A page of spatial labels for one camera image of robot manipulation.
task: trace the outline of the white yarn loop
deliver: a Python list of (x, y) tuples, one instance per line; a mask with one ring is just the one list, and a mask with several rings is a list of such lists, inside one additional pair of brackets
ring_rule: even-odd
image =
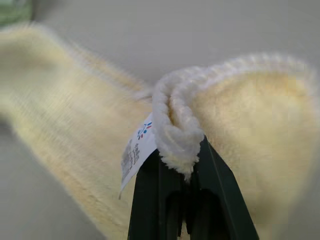
[(315, 72), (302, 61), (260, 53), (207, 68), (194, 66), (178, 70), (157, 83), (152, 96), (153, 133), (162, 161), (169, 168), (184, 174), (188, 180), (199, 160), (200, 142), (205, 134), (190, 108), (194, 96), (228, 77), (253, 72), (279, 72), (303, 76), (305, 80), (315, 79)]

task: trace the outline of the hang tag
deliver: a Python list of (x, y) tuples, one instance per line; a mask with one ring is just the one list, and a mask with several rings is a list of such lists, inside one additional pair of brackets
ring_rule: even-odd
[(130, 179), (139, 171), (147, 158), (157, 149), (155, 135), (152, 132), (152, 113), (144, 120), (129, 140), (121, 161), (121, 192)]

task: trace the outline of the white paper tag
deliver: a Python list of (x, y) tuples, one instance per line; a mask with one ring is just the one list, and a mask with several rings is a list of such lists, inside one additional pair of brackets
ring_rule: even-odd
[(151, 113), (144, 120), (141, 127), (134, 132), (125, 148), (127, 154), (123, 156), (121, 161), (122, 180), (120, 194), (147, 158), (157, 149), (152, 126)]

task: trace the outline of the gray background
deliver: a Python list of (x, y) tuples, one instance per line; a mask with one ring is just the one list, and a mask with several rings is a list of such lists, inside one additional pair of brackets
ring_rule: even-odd
[[(319, 66), (317, 0), (38, 0), (35, 20), (150, 83), (251, 52)], [(320, 239), (315, 179), (285, 232)], [(103, 239), (62, 186), (0, 125), (0, 239)]]

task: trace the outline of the green object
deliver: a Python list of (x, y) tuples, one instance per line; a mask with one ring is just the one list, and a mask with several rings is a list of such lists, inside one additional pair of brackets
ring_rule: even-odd
[(191, 240), (259, 240), (231, 169), (200, 143), (191, 180), (169, 169), (155, 150), (139, 169), (128, 240), (177, 240), (183, 220)]
[(32, 0), (0, 0), (0, 27), (30, 21), (32, 16)]

